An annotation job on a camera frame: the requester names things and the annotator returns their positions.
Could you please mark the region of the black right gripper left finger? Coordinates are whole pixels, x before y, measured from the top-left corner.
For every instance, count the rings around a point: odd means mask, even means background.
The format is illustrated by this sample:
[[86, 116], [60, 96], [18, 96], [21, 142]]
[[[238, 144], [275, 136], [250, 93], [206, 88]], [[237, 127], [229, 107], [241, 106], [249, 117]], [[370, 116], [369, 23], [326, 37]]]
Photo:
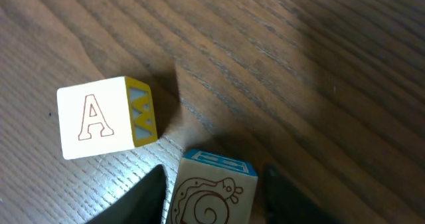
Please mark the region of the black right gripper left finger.
[[163, 165], [155, 166], [113, 205], [87, 224], [160, 224], [167, 180]]

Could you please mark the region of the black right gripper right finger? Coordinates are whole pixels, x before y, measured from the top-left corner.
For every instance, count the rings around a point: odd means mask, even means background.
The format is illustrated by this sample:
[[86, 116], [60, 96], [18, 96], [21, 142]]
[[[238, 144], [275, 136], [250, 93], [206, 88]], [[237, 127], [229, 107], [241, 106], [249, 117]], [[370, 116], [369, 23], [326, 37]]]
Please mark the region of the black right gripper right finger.
[[339, 223], [304, 195], [271, 164], [263, 167], [263, 198], [268, 223]]

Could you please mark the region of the wooden block snail letter Y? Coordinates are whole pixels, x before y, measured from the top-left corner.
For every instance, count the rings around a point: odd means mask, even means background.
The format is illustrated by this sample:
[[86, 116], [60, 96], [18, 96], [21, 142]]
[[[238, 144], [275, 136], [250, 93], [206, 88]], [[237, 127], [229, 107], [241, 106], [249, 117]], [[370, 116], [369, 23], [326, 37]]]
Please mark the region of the wooden block snail letter Y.
[[192, 149], [179, 164], [167, 223], [246, 224], [258, 174], [248, 162]]

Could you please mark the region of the wooden block letter A green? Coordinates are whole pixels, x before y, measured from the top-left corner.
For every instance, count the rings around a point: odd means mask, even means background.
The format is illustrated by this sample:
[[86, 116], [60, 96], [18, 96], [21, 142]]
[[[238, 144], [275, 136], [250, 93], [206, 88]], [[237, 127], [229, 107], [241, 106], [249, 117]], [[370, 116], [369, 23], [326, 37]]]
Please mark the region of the wooden block letter A green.
[[138, 148], [158, 140], [148, 84], [118, 76], [57, 90], [66, 160]]

